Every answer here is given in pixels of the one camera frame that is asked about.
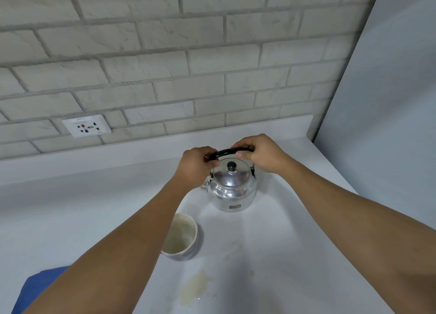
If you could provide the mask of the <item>blue cloth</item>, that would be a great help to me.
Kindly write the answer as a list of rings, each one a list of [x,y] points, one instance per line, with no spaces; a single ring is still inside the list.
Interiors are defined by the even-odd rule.
[[[22,314],[69,266],[43,270],[27,278],[11,314]]]

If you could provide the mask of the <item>person's left forearm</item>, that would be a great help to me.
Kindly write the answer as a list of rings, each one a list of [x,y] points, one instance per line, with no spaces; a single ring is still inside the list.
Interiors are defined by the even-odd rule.
[[[23,314],[132,314],[179,205],[196,187],[173,176],[145,206],[77,259]]]

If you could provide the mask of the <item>person's left hand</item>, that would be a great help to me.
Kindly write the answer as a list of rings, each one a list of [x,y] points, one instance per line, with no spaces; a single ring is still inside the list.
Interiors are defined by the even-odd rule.
[[[210,147],[194,147],[184,151],[172,180],[186,191],[201,186],[210,171],[219,165],[219,161],[210,160],[218,150]]]

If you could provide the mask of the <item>person's right hand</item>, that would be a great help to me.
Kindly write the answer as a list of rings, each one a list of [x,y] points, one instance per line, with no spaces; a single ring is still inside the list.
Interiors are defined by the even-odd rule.
[[[286,154],[281,147],[265,134],[248,136],[235,143],[232,149],[255,150],[249,160],[262,171],[283,175],[296,166],[296,160]]]

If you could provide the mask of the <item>white ceramic cup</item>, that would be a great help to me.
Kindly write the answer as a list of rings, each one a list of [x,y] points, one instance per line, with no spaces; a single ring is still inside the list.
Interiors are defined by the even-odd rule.
[[[199,251],[199,227],[189,215],[176,213],[161,254],[173,261],[187,261]]]

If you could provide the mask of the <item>silver metal kettle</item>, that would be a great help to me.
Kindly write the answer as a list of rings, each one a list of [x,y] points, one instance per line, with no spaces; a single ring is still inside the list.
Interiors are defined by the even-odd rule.
[[[254,201],[257,190],[255,165],[235,156],[238,151],[253,152],[252,148],[229,148],[207,156],[208,161],[219,160],[200,186],[209,201],[223,212],[240,212]]]

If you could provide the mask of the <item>white wall power socket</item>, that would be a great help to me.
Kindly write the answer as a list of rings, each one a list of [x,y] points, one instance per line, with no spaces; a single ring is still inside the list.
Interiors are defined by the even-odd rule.
[[[103,115],[92,115],[62,120],[63,125],[74,138],[111,134],[112,129]]]

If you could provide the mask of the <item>silver kettle lid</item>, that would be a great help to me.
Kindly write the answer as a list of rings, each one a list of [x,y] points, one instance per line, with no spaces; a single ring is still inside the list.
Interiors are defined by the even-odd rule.
[[[211,176],[215,182],[226,188],[240,188],[251,178],[252,170],[248,163],[241,159],[230,157],[220,160]]]

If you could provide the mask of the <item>person's right forearm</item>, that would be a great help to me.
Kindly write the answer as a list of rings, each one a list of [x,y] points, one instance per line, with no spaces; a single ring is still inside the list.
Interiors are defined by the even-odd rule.
[[[354,194],[286,154],[271,163],[396,314],[436,314],[436,229]]]

